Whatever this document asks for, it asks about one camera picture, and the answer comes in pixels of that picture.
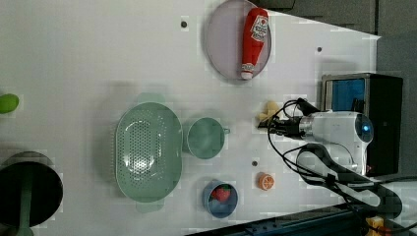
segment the small bowl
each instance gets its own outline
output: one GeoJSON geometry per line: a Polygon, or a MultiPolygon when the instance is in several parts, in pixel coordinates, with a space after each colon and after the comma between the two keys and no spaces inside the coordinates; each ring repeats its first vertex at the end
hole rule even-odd
{"type": "Polygon", "coordinates": [[[205,209],[208,210],[208,212],[216,218],[224,218],[229,216],[236,208],[237,202],[238,194],[236,189],[232,185],[222,181],[213,180],[203,190],[203,206],[205,206],[205,209]],[[221,203],[216,199],[210,201],[209,197],[212,191],[214,191],[214,189],[220,185],[228,185],[230,187],[229,199],[225,203],[221,203]]]}

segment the green mug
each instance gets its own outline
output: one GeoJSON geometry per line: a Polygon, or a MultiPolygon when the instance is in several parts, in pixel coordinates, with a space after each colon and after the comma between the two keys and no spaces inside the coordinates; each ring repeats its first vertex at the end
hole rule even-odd
{"type": "Polygon", "coordinates": [[[218,121],[202,118],[194,122],[184,136],[185,149],[200,159],[210,159],[218,155],[224,146],[224,137],[229,134],[218,121]]]}

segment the white table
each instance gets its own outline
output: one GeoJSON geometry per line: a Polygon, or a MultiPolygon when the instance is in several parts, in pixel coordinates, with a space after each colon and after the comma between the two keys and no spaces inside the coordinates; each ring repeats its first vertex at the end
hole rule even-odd
{"type": "MultiPolygon", "coordinates": [[[[37,150],[64,183],[63,204],[35,235],[180,235],[341,203],[287,169],[255,117],[268,100],[316,101],[323,74],[374,72],[378,38],[269,12],[267,68],[247,83],[228,81],[204,51],[205,23],[221,2],[0,2],[0,92],[22,100],[0,117],[1,161],[37,150]],[[144,91],[162,93],[182,122],[207,115],[231,129],[219,156],[183,154],[180,183],[161,211],[147,214],[123,196],[111,166],[115,125],[144,91]],[[272,190],[256,188],[259,172],[275,177],[272,190]],[[201,203],[212,178],[239,191],[236,211],[222,220],[201,203]]],[[[298,146],[276,140],[281,149],[298,146]]]]}

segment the perforated basket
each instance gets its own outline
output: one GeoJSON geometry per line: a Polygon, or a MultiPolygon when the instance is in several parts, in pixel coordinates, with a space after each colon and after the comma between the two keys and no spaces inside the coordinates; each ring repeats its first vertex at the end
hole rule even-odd
{"type": "Polygon", "coordinates": [[[181,177],[181,148],[181,123],[168,107],[145,102],[129,110],[116,131],[115,171],[121,191],[138,203],[163,205],[181,177]]]}

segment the red ketchup bottle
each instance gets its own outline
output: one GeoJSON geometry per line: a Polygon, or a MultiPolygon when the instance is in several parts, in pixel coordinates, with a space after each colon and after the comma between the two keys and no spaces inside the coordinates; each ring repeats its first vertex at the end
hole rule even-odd
{"type": "Polygon", "coordinates": [[[268,12],[254,8],[246,17],[243,29],[242,79],[254,77],[254,68],[264,46],[268,32],[268,12]]]}

